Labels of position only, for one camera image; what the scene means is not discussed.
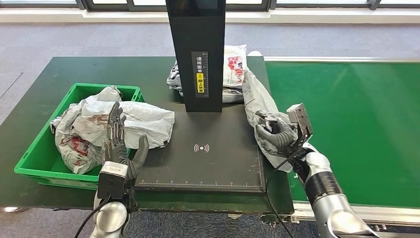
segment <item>crumpled plastic bag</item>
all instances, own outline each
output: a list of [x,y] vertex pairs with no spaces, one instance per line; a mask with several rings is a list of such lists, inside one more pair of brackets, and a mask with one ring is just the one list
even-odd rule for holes
[[169,143],[174,112],[147,103],[122,102],[117,87],[106,87],[99,94],[71,104],[61,118],[50,122],[52,131],[55,128],[55,145],[75,174],[85,174],[102,164],[101,146],[106,138],[108,115],[117,101],[127,116],[124,123],[127,148],[138,149],[141,134],[147,136],[149,149]]
[[[254,128],[255,140],[257,141],[262,153],[265,157],[267,157],[268,161],[274,167],[277,167],[286,158],[279,156],[275,146],[258,136],[257,124],[262,124],[264,122],[256,115],[256,112],[260,111],[273,118],[279,118],[286,124],[290,125],[291,123],[289,117],[287,114],[278,111],[277,106],[269,92],[249,69],[245,70],[245,80],[242,85],[242,91],[244,93],[245,113],[247,114],[249,124]],[[292,170],[292,166],[291,164],[286,163],[282,165],[279,170],[290,172]]]
[[[247,45],[224,47],[223,62],[223,103],[242,103],[244,101],[242,95],[242,84],[244,81],[244,70],[247,67]],[[175,62],[166,80],[170,89],[182,92],[181,78],[178,71],[178,63]]]

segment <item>table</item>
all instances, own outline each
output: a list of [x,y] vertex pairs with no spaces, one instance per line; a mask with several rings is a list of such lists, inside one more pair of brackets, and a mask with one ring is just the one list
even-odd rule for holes
[[[366,220],[419,225],[420,60],[266,57],[265,62],[279,110],[305,103],[314,129],[310,142],[329,158],[349,202],[363,205],[356,212],[375,214]],[[295,209],[309,211],[296,204],[306,196],[294,172],[289,183]]]
[[[0,206],[91,209],[94,192],[39,185],[17,175],[13,168],[65,93],[75,82],[139,86],[146,102],[164,108],[173,103],[174,92],[166,78],[175,57],[58,57],[53,58],[25,96],[0,126]],[[249,57],[248,65],[268,87],[262,57]],[[264,165],[268,176],[272,166]],[[287,174],[276,174],[270,186],[279,213],[294,212]],[[199,211],[228,213],[270,213],[263,194],[226,192],[137,192],[141,210]]]

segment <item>ruler scale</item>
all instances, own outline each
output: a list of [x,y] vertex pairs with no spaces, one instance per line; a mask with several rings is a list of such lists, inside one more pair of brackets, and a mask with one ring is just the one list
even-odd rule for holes
[[205,51],[191,52],[196,98],[209,97],[209,54]]

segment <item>silver robotic arm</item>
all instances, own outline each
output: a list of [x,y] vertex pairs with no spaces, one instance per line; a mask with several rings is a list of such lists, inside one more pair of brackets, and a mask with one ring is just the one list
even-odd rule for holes
[[124,143],[126,116],[121,117],[122,112],[122,108],[116,102],[109,113],[107,138],[102,146],[104,164],[99,173],[98,190],[94,200],[95,228],[90,238],[123,238],[130,213],[137,211],[132,188],[143,167],[149,143],[145,135],[140,136],[139,149],[132,160],[128,159]]
[[279,153],[288,158],[305,189],[322,238],[379,237],[353,211],[346,195],[336,180],[329,160],[307,143],[312,126],[303,104],[287,110],[290,126],[298,133],[294,140],[283,121],[260,117],[265,123],[257,125],[260,137],[273,144]]

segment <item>gray carpet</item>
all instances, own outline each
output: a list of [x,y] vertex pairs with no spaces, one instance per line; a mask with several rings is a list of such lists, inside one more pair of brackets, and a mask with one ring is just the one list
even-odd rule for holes
[[[420,57],[418,25],[227,24],[226,44],[264,56]],[[0,24],[0,123],[54,56],[173,56],[162,24]],[[30,209],[0,213],[0,238],[72,237],[88,211]],[[90,222],[80,237],[92,230]],[[289,224],[296,237],[316,237],[314,223]],[[136,213],[128,237],[286,237],[259,216]]]

